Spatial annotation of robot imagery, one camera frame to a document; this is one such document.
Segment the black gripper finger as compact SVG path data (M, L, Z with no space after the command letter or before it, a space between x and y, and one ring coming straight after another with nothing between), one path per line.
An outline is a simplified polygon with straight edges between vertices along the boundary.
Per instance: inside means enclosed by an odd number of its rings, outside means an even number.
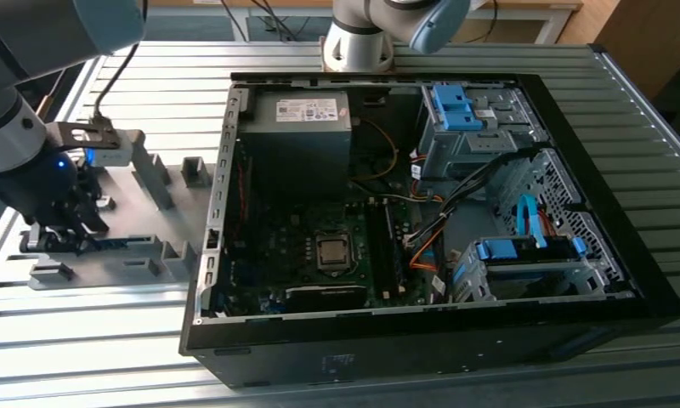
M92 203L80 203L74 207L74 214L78 217L78 223L93 233L106 233L109 226L101 219L97 206Z
M78 235L70 229L54 231L40 224L21 232L21 253L82 253L94 252L97 245L88 235Z

